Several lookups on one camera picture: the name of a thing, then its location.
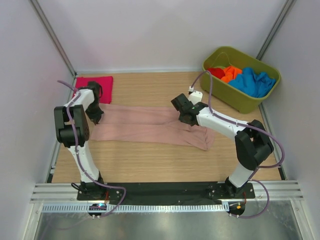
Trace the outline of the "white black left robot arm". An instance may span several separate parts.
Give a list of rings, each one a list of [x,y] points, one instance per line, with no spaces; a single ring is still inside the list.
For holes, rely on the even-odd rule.
[[[80,184],[72,183],[78,200],[101,200],[106,194],[103,178],[89,149],[90,128],[87,120],[97,125],[104,112],[100,98],[102,86],[90,81],[76,88],[62,80],[59,83],[73,91],[71,100],[54,108],[56,139],[72,154],[80,173]]]

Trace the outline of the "dusty pink t shirt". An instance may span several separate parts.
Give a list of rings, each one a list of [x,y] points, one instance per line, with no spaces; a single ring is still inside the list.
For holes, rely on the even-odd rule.
[[[174,107],[143,107],[101,104],[104,114],[90,133],[92,141],[160,143],[208,151],[215,132],[178,120]]]

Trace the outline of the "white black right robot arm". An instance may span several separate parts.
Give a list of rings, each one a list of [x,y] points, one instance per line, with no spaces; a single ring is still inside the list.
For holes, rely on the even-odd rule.
[[[208,104],[198,101],[197,94],[196,91],[186,97],[181,93],[171,103],[179,112],[180,122],[214,130],[234,141],[238,165],[226,178],[224,185],[226,194],[237,198],[261,163],[273,153],[270,134],[260,121],[246,122],[221,114]]]

